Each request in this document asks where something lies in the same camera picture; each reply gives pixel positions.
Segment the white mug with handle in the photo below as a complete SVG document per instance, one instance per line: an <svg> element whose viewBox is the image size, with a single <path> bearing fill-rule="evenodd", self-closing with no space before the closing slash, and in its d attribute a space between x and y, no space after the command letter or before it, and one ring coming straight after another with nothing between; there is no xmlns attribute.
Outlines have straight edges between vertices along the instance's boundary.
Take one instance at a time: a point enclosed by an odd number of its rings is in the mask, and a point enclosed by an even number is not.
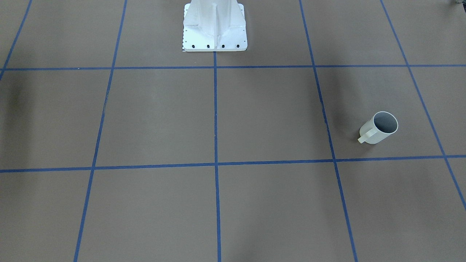
<svg viewBox="0 0 466 262"><path fill-rule="evenodd" d="M372 116L359 130L360 144L377 144L398 130L398 120L386 111L379 111Z"/></svg>

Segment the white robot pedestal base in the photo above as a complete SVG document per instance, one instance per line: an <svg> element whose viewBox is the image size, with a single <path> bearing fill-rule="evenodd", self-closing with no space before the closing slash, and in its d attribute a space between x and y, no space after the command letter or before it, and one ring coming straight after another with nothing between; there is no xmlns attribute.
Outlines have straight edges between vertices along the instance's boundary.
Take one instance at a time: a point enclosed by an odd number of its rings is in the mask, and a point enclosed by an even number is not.
<svg viewBox="0 0 466 262"><path fill-rule="evenodd" d="M184 52L248 49L244 5L236 0L192 0L183 8Z"/></svg>

